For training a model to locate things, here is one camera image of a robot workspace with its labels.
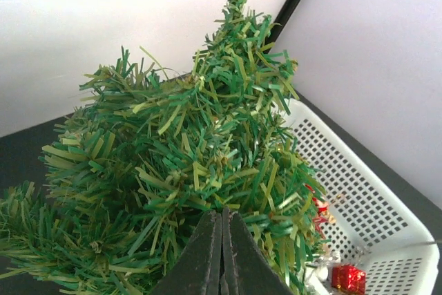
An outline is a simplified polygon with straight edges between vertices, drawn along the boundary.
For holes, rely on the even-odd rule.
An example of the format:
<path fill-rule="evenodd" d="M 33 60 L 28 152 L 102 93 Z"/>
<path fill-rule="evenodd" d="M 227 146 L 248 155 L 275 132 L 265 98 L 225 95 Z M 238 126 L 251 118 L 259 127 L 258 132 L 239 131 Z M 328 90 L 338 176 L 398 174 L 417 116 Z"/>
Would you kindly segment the white plastic basket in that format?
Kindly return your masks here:
<path fill-rule="evenodd" d="M 321 226 L 329 248 L 367 274 L 366 294 L 431 294 L 440 253 L 427 227 L 307 105 L 286 104 L 285 126 L 336 218 Z"/>

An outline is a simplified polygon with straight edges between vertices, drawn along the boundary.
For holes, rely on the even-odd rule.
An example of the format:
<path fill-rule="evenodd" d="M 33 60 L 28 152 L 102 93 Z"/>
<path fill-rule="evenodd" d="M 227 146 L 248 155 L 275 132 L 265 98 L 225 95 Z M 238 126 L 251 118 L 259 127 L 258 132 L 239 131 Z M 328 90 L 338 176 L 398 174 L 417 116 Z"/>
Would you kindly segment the small green christmas tree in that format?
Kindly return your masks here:
<path fill-rule="evenodd" d="M 189 73 L 122 51 L 82 85 L 93 92 L 42 148 L 45 191 L 25 181 L 1 198 L 4 278 L 27 274 L 61 294 L 152 294 L 206 211 L 236 211 L 291 294 L 324 239 L 308 230 L 311 185 L 282 111 L 297 63 L 272 55 L 273 21 L 227 0 Z"/>

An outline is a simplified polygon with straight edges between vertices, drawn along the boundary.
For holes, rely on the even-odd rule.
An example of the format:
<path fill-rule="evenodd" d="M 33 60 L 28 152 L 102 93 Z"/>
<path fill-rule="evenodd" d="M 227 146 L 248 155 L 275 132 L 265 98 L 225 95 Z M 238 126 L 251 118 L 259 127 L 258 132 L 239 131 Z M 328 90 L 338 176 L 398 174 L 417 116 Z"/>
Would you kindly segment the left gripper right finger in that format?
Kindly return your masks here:
<path fill-rule="evenodd" d="M 220 293 L 284 295 L 292 291 L 270 268 L 240 214 L 222 212 L 222 273 Z"/>

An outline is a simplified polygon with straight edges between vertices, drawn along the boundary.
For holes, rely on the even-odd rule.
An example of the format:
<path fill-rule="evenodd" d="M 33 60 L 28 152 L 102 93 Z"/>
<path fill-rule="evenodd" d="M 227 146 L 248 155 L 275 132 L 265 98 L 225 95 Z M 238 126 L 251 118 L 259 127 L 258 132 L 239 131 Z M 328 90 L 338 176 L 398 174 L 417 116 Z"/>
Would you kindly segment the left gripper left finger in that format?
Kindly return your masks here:
<path fill-rule="evenodd" d="M 172 270 L 154 287 L 158 295 L 217 294 L 221 267 L 221 215 L 206 211 Z"/>

